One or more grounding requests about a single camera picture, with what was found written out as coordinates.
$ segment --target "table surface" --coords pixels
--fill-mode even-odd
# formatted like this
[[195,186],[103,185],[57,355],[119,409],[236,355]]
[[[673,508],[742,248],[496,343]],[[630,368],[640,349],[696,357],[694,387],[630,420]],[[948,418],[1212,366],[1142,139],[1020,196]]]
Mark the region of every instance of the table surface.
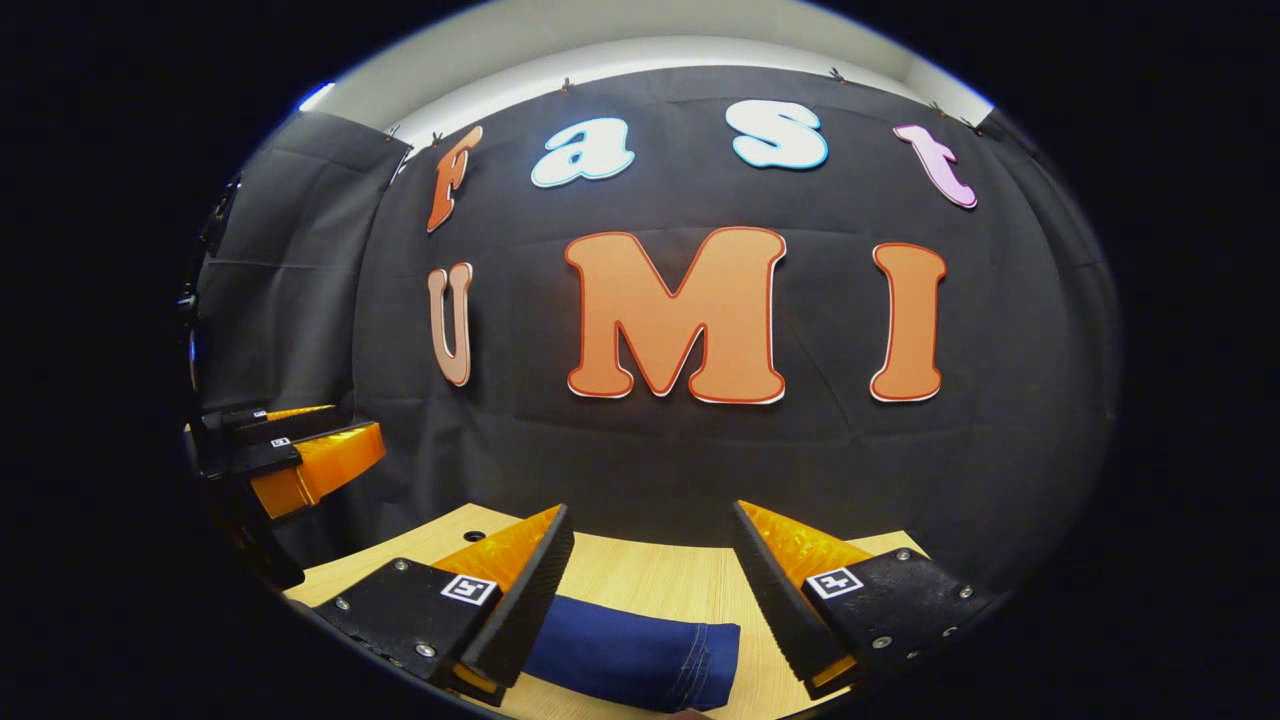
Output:
[[[493,534],[520,520],[477,505],[463,505],[381,544],[311,568],[306,570],[306,580],[284,594],[315,607],[396,557],[431,564],[470,544],[462,538],[467,530]],[[707,711],[710,717],[781,717],[818,705],[791,674],[732,548],[654,544],[585,533],[573,533],[573,542],[558,594],[650,618],[741,626],[733,689],[727,705]],[[924,553],[904,532],[849,542],[872,555],[899,547]],[[822,702],[845,692],[833,693]],[[667,717],[662,712],[576,693],[526,674],[507,691],[498,711],[518,720]]]

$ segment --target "orange plastic part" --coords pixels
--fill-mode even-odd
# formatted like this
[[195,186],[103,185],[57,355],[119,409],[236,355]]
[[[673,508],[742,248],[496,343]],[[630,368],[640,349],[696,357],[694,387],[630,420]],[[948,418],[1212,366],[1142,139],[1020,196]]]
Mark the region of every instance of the orange plastic part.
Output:
[[433,562],[433,568],[498,583],[511,592],[561,506],[550,507]]
[[294,407],[293,410],[271,410],[266,414],[266,420],[279,420],[280,418],[291,418],[293,415],[301,415],[303,413],[315,413],[316,410],[324,410],[326,407],[333,407],[333,405],[316,405],[315,407]]
[[[803,523],[796,523],[791,518],[778,515],[758,505],[751,505],[745,500],[737,501],[746,511],[746,516],[755,525],[755,532],[764,538],[764,544],[778,561],[787,580],[800,591],[805,578],[812,578],[828,570],[845,568],[863,560],[869,560],[872,553],[854,547],[847,542],[815,530]],[[813,678],[814,687],[820,687],[838,676],[845,670],[856,665],[854,656],[846,655],[829,667],[818,673]]]
[[252,480],[253,492],[274,520],[320,500],[360,477],[387,454],[378,423],[317,437],[293,446],[302,464]]
[[453,666],[453,674],[462,678],[463,682],[470,683],[486,693],[498,692],[498,685],[485,680],[480,675],[476,675],[475,670],[467,667],[466,665],[458,662]]

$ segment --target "folded jeans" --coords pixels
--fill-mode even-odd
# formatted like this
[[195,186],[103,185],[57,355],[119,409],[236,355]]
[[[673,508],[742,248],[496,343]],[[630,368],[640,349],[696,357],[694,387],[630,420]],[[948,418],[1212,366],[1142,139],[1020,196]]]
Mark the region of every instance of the folded jeans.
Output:
[[556,596],[524,671],[632,707],[710,710],[728,702],[740,634]]

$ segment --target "orange letter m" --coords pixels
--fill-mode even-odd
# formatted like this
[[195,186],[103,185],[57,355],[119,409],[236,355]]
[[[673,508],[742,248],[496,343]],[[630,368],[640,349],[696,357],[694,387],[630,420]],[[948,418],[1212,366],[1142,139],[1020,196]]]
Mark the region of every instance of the orange letter m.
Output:
[[689,391],[705,402],[768,404],[786,382],[773,368],[773,266],[782,236],[762,228],[713,231],[672,293],[640,241],[609,232],[575,240],[564,259],[582,282],[582,356],[568,387],[625,397],[635,379],[618,364],[622,332],[649,389],[666,396],[704,331],[703,366]]

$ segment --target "black border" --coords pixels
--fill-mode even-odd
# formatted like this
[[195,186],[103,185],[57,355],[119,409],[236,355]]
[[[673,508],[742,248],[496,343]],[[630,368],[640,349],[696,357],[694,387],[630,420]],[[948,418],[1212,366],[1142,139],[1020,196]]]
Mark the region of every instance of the black border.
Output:
[[[19,715],[74,705],[448,716],[358,655],[332,652],[209,529],[180,484],[172,388],[184,368],[164,331],[186,243],[239,163],[310,87],[462,6],[122,3],[26,6],[12,19],[24,55],[12,92],[14,264],[70,278],[51,293],[35,282],[14,305],[19,329],[32,331],[10,355],[32,357],[17,384],[37,429],[17,438],[27,459],[10,464],[26,495],[14,550],[32,570],[12,591],[15,685],[38,697]],[[1211,620],[1215,607],[1247,606],[1236,593],[1256,585],[1230,559],[1198,584],[1183,579],[1204,569],[1196,538],[1211,537],[1233,502],[1261,512],[1274,498],[1248,484],[1266,480],[1257,466],[1217,445],[1262,427],[1261,407],[1197,391],[1236,343],[1216,293],[1256,256],[1251,243],[1274,236],[1253,234],[1239,209],[1266,183],[1261,154],[1242,145],[1263,132],[1267,83],[1247,73],[1268,61],[1274,12],[986,1],[849,10],[972,78],[1052,154],[1115,275],[1126,369],[1105,478],[1057,552],[980,633],[850,712],[1243,707],[1207,675],[1263,683],[1262,665],[1228,650],[1220,638],[1230,633],[1213,628],[1229,623]],[[1219,135],[1236,140],[1221,149]],[[49,256],[28,260],[32,249]]]

